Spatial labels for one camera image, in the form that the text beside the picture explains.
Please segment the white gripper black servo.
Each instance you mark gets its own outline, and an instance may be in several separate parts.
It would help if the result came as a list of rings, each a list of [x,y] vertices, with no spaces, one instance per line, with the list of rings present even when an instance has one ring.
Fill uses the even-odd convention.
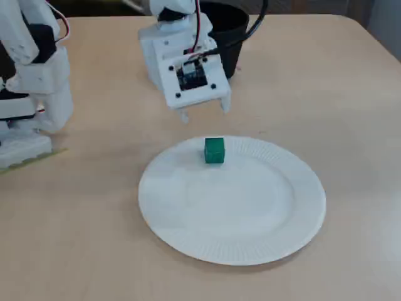
[[[195,14],[178,21],[161,21],[138,32],[149,78],[160,91],[205,91],[218,87],[218,56],[202,55],[217,46],[210,37],[213,26],[204,13],[200,13],[199,22],[199,33]],[[231,95],[221,97],[220,105],[228,113]],[[185,108],[177,113],[183,123],[189,123]]]

